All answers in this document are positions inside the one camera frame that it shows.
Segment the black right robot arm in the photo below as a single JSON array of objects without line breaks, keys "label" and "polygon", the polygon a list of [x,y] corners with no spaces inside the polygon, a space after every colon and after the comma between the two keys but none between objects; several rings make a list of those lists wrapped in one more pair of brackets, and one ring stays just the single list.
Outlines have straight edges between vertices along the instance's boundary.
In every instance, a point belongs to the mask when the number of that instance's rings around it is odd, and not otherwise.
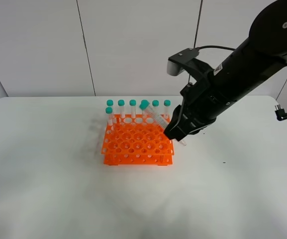
[{"label": "black right robot arm", "polygon": [[182,140],[213,124],[241,98],[287,67],[287,0],[264,8],[253,21],[248,38],[216,68],[200,61],[200,48],[187,48],[168,59],[167,72],[187,72],[195,83],[182,90],[164,133]]}]

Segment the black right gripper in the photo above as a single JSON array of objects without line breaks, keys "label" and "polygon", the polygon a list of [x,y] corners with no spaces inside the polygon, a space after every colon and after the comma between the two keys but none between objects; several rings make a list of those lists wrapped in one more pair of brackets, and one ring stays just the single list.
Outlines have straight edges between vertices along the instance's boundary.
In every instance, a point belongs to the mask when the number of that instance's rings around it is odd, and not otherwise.
[{"label": "black right gripper", "polygon": [[191,71],[196,80],[182,90],[183,102],[173,111],[173,117],[164,135],[181,141],[189,134],[216,121],[216,118],[233,105],[233,74],[230,71]]}]

